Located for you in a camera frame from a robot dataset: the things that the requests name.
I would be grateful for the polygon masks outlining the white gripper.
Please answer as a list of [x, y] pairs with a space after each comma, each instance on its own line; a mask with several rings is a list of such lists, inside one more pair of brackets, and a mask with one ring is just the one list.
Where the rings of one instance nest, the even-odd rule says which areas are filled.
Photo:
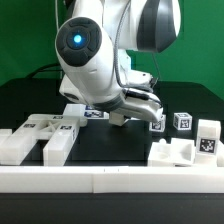
[[163, 107], [153, 93], [134, 87], [120, 87], [114, 76], [101, 77], [97, 72], [66, 73], [59, 92], [69, 101], [90, 106], [124, 118], [158, 122]]

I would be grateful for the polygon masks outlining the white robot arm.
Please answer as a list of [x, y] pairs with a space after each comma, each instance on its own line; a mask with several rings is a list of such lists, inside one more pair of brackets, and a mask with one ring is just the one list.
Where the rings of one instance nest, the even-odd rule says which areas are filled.
[[127, 118], [161, 120], [151, 74], [131, 68], [129, 50], [159, 53], [177, 38], [178, 0], [73, 0], [55, 49], [65, 72], [60, 93], [74, 103]]

